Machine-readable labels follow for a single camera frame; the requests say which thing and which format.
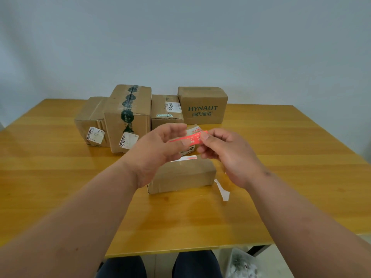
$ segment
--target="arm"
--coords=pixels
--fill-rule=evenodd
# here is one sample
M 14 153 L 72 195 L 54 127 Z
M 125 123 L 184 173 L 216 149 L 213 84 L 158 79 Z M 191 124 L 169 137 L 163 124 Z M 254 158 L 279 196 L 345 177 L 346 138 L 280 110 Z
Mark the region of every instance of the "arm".
M 371 245 L 313 206 L 265 168 L 236 133 L 202 134 L 202 158 L 220 160 L 245 188 L 295 277 L 370 277 Z
M 185 124 L 166 124 L 143 136 L 62 207 L 0 249 L 0 277 L 94 277 L 135 191 L 157 169 L 180 158 Z

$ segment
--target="forearm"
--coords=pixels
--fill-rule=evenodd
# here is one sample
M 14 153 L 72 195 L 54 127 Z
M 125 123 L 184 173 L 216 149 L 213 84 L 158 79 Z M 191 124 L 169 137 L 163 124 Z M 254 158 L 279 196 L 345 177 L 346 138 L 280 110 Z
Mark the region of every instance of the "forearm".
M 136 176 L 121 162 L 98 174 L 62 207 L 0 249 L 0 277 L 93 277 L 134 195 L 135 182 Z
M 368 243 L 269 172 L 247 186 L 295 277 L 370 277 Z

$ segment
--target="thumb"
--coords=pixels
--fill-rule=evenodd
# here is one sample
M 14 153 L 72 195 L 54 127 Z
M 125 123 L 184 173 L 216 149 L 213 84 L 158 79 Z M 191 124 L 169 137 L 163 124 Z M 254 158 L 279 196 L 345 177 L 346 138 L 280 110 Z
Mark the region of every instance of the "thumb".
M 203 144 L 211 148 L 216 154 L 221 155 L 222 151 L 225 148 L 225 142 L 221 139 L 218 139 L 215 136 L 209 135 L 208 133 L 201 132 L 201 140 Z
M 174 142 L 167 142 L 165 143 L 164 147 L 164 154 L 166 157 L 174 154 L 178 154 L 179 152 L 186 151 L 191 144 L 190 139 L 182 139 L 177 140 Z

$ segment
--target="table leg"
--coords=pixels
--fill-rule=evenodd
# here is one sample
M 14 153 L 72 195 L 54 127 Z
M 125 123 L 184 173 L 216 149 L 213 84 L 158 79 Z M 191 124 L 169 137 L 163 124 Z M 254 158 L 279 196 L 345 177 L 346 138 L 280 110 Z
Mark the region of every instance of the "table leg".
M 249 255 L 252 255 L 253 257 L 256 257 L 258 254 L 263 252 L 266 248 L 268 248 L 270 245 L 260 245 L 260 246 L 254 246 L 250 250 L 247 251 Z

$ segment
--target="floor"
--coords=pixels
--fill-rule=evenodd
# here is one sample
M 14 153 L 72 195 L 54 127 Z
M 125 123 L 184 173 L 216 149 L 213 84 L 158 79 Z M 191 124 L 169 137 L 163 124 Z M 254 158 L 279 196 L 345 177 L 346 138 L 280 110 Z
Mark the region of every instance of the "floor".
M 371 244 L 371 235 L 361 236 Z M 239 246 L 240 249 L 247 251 L 248 247 Z M 213 250 L 222 273 L 224 274 L 231 249 Z M 171 278 L 171 271 L 178 253 L 165 253 L 160 255 L 142 256 L 147 271 L 148 278 Z M 264 266 L 265 277 L 269 278 L 292 278 L 290 269 L 281 256 L 276 245 L 272 245 L 257 256 L 257 259 Z

